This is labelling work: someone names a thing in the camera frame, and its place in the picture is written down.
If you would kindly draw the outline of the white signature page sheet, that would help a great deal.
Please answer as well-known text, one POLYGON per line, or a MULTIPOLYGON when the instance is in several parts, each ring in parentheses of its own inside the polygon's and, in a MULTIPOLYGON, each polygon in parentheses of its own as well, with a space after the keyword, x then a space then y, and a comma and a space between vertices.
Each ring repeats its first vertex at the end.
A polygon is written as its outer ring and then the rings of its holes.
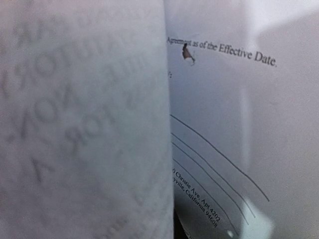
POLYGON ((164 10, 186 235, 318 238, 318 1, 166 0, 164 10))

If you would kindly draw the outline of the white text page sheet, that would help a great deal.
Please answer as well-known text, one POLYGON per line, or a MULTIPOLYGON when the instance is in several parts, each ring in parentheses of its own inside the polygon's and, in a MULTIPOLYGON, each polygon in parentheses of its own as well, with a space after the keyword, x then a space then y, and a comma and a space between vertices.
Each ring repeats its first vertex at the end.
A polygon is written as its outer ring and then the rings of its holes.
POLYGON ((0 3, 0 236, 171 239, 164 3, 0 3))

